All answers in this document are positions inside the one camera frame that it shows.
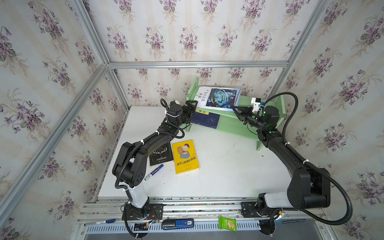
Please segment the white blue magazine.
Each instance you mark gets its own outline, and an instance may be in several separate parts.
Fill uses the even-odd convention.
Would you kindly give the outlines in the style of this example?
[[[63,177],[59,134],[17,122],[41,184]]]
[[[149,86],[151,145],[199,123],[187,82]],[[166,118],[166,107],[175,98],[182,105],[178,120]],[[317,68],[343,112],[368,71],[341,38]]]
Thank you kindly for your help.
[[[233,107],[238,106],[240,95],[241,89],[199,87],[194,101],[201,109],[232,112]]]

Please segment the navy book yellow label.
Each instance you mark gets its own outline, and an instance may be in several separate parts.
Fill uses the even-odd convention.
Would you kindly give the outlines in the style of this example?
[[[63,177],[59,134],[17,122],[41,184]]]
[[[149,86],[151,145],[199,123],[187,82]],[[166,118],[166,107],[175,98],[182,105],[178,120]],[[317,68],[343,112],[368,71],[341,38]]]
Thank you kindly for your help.
[[[218,127],[220,120],[220,115],[209,113],[206,114],[195,112],[192,116],[191,123],[195,125],[200,125],[207,128],[216,129]]]

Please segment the yellow cartoon book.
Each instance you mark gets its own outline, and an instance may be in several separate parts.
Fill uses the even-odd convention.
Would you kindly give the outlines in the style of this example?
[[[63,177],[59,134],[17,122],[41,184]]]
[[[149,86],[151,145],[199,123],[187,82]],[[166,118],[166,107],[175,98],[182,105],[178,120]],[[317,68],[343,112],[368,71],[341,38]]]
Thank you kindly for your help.
[[[177,175],[200,168],[193,140],[173,143],[171,146]]]

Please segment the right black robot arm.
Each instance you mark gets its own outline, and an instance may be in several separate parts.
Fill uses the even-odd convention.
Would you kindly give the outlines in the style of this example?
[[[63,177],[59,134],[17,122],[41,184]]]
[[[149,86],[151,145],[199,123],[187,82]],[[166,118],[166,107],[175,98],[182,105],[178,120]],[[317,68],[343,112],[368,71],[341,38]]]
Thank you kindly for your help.
[[[290,121],[296,113],[299,99],[294,93],[287,93],[295,100],[292,113],[284,123],[283,130],[277,129],[280,112],[277,107],[270,106],[270,99],[261,105],[261,113],[254,113],[252,107],[232,106],[232,110],[245,126],[256,128],[259,141],[273,152],[286,166],[292,176],[287,189],[287,199],[292,209],[303,212],[316,221],[330,226],[347,223],[353,216],[353,204],[344,188],[333,179],[324,168],[318,168],[296,151],[286,138]],[[327,208],[331,204],[331,185],[334,185],[346,203],[346,213],[338,220],[325,220],[311,213],[311,209]]]

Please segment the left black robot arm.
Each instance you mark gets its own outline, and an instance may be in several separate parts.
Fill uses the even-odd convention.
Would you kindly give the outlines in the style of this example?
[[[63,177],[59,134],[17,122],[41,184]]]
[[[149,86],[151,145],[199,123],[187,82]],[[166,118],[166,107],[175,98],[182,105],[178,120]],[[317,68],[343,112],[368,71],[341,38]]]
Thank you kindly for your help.
[[[198,102],[186,101],[184,105],[180,105],[175,101],[168,104],[165,99],[161,99],[161,105],[165,108],[165,118],[158,129],[138,142],[124,143],[112,170],[116,177],[115,188],[125,191],[132,208],[136,210],[146,209],[150,202],[142,185],[148,157],[173,139],[184,138],[182,126],[187,127],[191,123]]]

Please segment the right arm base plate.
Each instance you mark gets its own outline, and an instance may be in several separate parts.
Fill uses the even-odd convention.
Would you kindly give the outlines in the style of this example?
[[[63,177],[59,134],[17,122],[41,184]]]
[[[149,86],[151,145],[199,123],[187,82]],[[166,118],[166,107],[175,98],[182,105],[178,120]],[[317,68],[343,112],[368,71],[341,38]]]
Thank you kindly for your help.
[[[271,217],[275,211],[277,214],[283,211],[282,208],[268,207],[263,201],[241,202],[241,209],[244,218],[267,218]]]

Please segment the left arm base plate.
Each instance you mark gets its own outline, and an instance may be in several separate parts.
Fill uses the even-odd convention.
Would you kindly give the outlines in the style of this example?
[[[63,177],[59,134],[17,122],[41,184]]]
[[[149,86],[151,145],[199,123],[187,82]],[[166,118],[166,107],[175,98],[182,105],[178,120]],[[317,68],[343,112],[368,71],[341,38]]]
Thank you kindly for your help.
[[[148,204],[142,209],[134,207],[132,204],[125,204],[123,207],[123,221],[139,220],[161,220],[163,218],[163,204]]]

